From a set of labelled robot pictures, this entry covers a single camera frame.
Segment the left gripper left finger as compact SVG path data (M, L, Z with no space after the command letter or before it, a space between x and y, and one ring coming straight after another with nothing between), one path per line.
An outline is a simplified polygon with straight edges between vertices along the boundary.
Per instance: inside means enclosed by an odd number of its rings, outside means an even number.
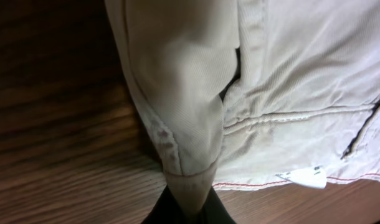
M168 186L164 188L152 211L141 224L178 224L181 223L181 208Z

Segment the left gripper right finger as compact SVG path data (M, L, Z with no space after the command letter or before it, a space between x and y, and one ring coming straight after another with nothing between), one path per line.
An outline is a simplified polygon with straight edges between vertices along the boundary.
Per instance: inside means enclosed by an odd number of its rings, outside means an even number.
M216 191L211 187L202 207L203 224L235 224Z

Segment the beige cotton shorts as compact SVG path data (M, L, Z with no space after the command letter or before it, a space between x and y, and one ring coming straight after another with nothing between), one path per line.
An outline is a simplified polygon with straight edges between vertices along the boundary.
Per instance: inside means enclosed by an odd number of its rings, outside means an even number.
M380 0L105 3L187 214L213 185L380 182Z

